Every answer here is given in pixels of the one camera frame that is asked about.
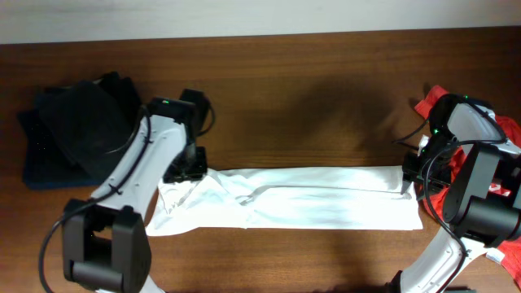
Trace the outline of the white t-shirt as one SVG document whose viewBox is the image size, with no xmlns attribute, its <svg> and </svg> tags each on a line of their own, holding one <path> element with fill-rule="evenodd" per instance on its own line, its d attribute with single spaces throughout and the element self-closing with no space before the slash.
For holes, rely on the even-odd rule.
<svg viewBox="0 0 521 293">
<path fill-rule="evenodd" d="M 244 168 L 158 185 L 150 236 L 197 228 L 420 230 L 399 166 Z"/>
</svg>

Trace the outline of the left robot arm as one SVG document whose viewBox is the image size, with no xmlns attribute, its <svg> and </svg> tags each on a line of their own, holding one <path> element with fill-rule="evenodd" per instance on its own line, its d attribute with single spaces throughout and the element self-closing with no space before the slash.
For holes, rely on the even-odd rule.
<svg viewBox="0 0 521 293">
<path fill-rule="evenodd" d="M 61 220 L 63 275 L 94 292 L 158 292 L 151 278 L 145 218 L 159 183 L 199 181 L 208 171 L 197 137 L 214 115 L 198 91 L 154 98 L 112 173 L 87 200 L 72 199 Z"/>
</svg>

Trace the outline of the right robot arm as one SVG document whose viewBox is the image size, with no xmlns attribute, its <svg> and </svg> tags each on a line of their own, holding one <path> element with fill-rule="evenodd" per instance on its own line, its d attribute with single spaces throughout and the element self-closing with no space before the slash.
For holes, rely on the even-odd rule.
<svg viewBox="0 0 521 293">
<path fill-rule="evenodd" d="M 422 186 L 420 199 L 445 190 L 440 230 L 422 255 L 387 284 L 390 292 L 444 292 L 478 256 L 520 238 L 520 149 L 486 102 L 444 94 L 424 122 L 431 136 L 402 164 L 403 186 Z"/>
</svg>

